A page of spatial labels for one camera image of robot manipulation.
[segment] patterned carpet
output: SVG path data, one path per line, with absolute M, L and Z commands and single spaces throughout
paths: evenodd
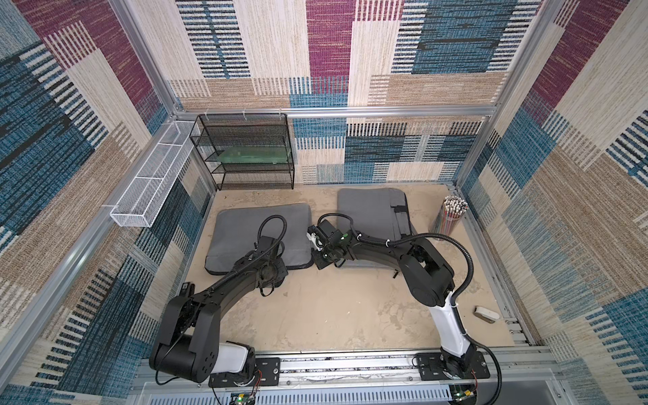
M 648 403 L 647 21 L 565 2 L 462 188 L 581 404 Z
M 0 0 L 0 14 L 3 338 L 167 113 L 107 1 Z M 125 396 L 204 214 L 196 170 L 157 229 L 113 227 L 0 403 Z
M 197 111 L 490 104 L 541 1 L 131 4 L 176 98 Z M 454 128 L 483 117 L 426 121 L 294 119 L 295 181 L 452 181 L 479 130 Z

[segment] black wire shelf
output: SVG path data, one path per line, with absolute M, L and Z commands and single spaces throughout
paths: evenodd
M 293 189 L 295 164 L 285 114 L 203 114 L 191 141 L 218 190 Z

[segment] aluminum rail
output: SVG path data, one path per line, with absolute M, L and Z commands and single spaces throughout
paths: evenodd
M 167 114 L 173 116 L 179 108 L 176 96 L 173 93 L 173 90 L 171 90 L 168 82 L 162 76 L 156 61 L 148 50 L 142 31 L 139 29 L 135 16 L 131 11 L 127 0 L 108 0 L 108 3 L 121 23 L 121 26 L 130 40 L 130 44 L 132 45 L 137 58 L 139 59 L 139 63 L 144 68 L 144 72 L 148 76 L 148 79 L 162 102 L 162 105 L 166 109 Z
M 178 119 L 190 121 L 200 114 L 284 113 L 288 118 L 353 118 L 353 117 L 444 117 L 448 115 L 489 116 L 495 106 L 442 105 L 442 106 L 392 106 L 392 107 L 313 107 L 313 108 L 229 108 L 177 112 Z
M 506 381 L 564 379 L 559 364 L 546 346 L 493 347 L 491 349 L 497 356 Z M 427 352 L 439 352 L 439 349 L 311 353 L 259 351 L 257 358 L 281 358 L 281 371 L 277 387 L 280 389 L 448 383 L 447 380 L 421 381 L 419 371 L 412 362 L 417 353 Z M 496 371 L 491 357 L 485 355 L 485 362 L 491 372 L 491 377 L 480 380 L 480 383 L 482 381 L 496 382 Z M 170 377 L 160 373 L 159 379 L 166 380 Z M 469 384 L 471 382 L 472 379 L 452 381 L 453 384 Z M 147 395 L 200 392 L 204 388 L 207 388 L 206 384 L 197 384 L 182 379 L 159 386 L 155 383 L 155 371 L 148 365 L 148 360 L 142 360 L 130 389 L 134 395 Z

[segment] beige floor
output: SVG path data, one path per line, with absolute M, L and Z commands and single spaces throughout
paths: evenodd
M 448 195 L 443 185 L 388 187 L 406 193 L 411 222 L 418 232 L 429 230 L 443 197 Z M 218 279 L 205 271 L 204 264 L 220 210 L 307 202 L 316 221 L 320 215 L 336 210 L 336 191 L 341 188 L 295 186 L 294 190 L 217 192 L 187 280 L 201 291 Z M 503 320 L 489 324 L 472 315 L 476 305 L 496 312 L 499 308 L 463 224 L 457 225 L 451 236 L 468 248 L 475 262 L 474 278 L 457 300 L 464 326 L 473 338 L 488 346 L 513 346 Z M 461 284 L 467 270 L 461 253 L 447 242 L 433 243 L 455 270 L 455 284 Z M 258 291 L 243 297 L 223 318 L 220 338 L 252 345 L 258 351 L 440 346 L 429 311 L 411 296 L 403 276 L 393 279 L 393 274 L 393 270 L 333 266 L 291 271 L 270 297 L 261 297 Z

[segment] eraser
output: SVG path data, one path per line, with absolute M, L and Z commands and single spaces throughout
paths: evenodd
M 500 318 L 500 315 L 497 312 L 484 307 L 475 307 L 474 315 L 488 323 L 495 323 L 495 321 Z

